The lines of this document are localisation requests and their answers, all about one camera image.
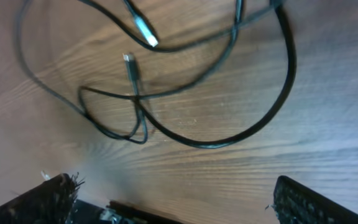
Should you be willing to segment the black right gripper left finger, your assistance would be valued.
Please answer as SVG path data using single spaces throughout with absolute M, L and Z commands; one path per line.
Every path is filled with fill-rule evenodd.
M 0 224 L 65 223 L 84 180 L 59 174 L 0 206 Z

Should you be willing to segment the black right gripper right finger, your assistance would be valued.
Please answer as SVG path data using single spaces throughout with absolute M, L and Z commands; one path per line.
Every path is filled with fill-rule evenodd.
M 278 177 L 268 207 L 281 224 L 358 224 L 358 214 L 285 175 Z

